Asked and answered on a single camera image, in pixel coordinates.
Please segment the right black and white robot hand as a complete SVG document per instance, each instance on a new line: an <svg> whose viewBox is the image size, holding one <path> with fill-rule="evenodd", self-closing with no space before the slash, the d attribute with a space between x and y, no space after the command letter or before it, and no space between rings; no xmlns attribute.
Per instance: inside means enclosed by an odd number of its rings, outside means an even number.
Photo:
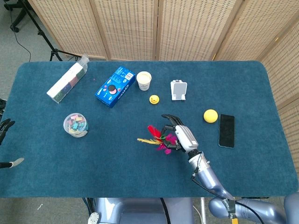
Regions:
<svg viewBox="0 0 299 224"><path fill-rule="evenodd" d="M180 118L170 115L162 114L163 118L168 119L171 125L165 125L161 130L162 143L170 150L182 150L184 153L190 153L193 150L198 149L198 142L196 141L191 130L185 126ZM170 140L166 139L164 135L167 130L173 131L177 137L175 143L171 143Z"/></svg>

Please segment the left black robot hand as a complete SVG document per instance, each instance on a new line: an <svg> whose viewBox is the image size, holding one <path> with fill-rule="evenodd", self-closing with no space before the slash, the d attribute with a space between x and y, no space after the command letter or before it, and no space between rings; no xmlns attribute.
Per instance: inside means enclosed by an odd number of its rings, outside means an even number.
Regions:
<svg viewBox="0 0 299 224"><path fill-rule="evenodd" d="M2 144L8 129L15 123L15 121L11 121L11 119L6 119L0 123L0 143ZM12 168L16 167L24 161L24 158L19 158L15 161L10 162L1 162L0 168Z"/></svg>

